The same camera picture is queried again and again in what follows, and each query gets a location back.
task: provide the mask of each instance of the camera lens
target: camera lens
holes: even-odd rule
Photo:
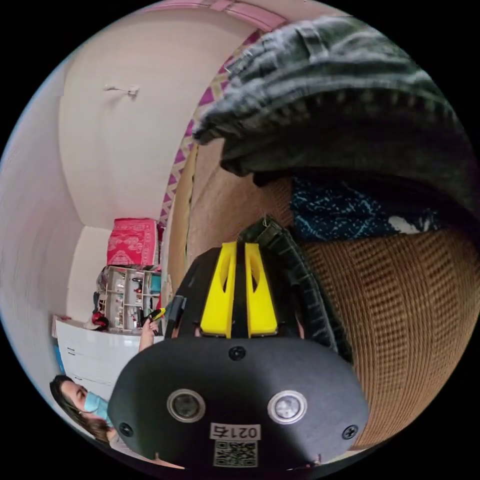
[[[205,401],[196,391],[181,388],[170,394],[166,401],[170,415],[183,423],[198,422],[205,415]]]
[[[267,409],[268,415],[274,422],[293,424],[305,415],[307,399],[297,391],[285,390],[270,399]]]

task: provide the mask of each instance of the qr code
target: qr code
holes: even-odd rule
[[[244,468],[256,467],[256,441],[215,441],[214,467]]]

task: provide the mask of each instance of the woman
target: woman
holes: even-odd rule
[[[141,332],[139,352],[153,345],[154,335],[158,329],[159,326],[156,322],[146,320]],[[75,383],[70,377],[57,375],[50,382],[50,391],[60,408],[99,442],[109,444],[114,450],[130,457],[164,467],[183,469],[181,466],[173,465],[158,458],[149,460],[131,451],[120,438],[108,417],[108,402],[91,391],[87,391],[86,388]]]

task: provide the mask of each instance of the pink patterned fabric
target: pink patterned fabric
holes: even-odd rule
[[[198,118],[200,118],[200,115],[205,108],[222,96],[223,91],[229,83],[228,73],[225,70],[225,66],[245,47],[255,43],[265,32],[271,32],[272,30],[278,29],[288,23],[285,18],[277,15],[276,13],[237,0],[163,0],[162,2],[139,10],[138,13],[180,9],[210,9],[216,12],[224,12],[227,15],[254,25],[258,30],[248,37],[233,53],[233,55],[222,65],[198,103],[198,107],[195,110],[193,118],[188,124],[185,135],[183,136],[183,140],[180,143],[180,147],[176,154],[170,177],[168,179],[168,185],[163,198],[163,205],[159,219],[159,222],[164,226],[167,225],[167,219],[175,198],[177,185],[185,167],[190,150],[192,149],[192,129],[195,125],[195,122]]]
[[[157,222],[151,218],[117,218],[108,239],[107,265],[158,264]]]
[[[231,55],[225,63],[221,66],[218,73],[213,78],[210,86],[206,89],[205,93],[202,95],[198,106],[193,113],[193,118],[188,123],[186,128],[185,134],[183,135],[183,139],[180,143],[180,148],[175,156],[175,160],[173,162],[173,166],[170,172],[170,177],[168,179],[168,185],[166,187],[165,196],[163,197],[163,205],[161,208],[160,219],[159,222],[166,226],[167,220],[169,218],[170,210],[172,208],[172,203],[175,198],[175,192],[177,191],[177,185],[179,184],[180,176],[185,167],[185,163],[189,156],[190,150],[192,149],[192,145],[194,144],[194,139],[192,138],[192,130],[194,128],[195,123],[198,121],[202,112],[208,108],[210,104],[215,102],[215,100],[219,99],[227,85],[228,82],[228,72],[225,70],[225,66],[230,63],[230,61],[236,57],[240,52],[247,47],[248,45],[254,44],[261,36],[263,32],[257,30],[253,32],[237,50]]]

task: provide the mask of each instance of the label sticker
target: label sticker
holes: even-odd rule
[[[215,441],[214,467],[254,468],[258,466],[257,441]]]
[[[210,440],[230,442],[257,442],[261,440],[260,425],[210,424]]]

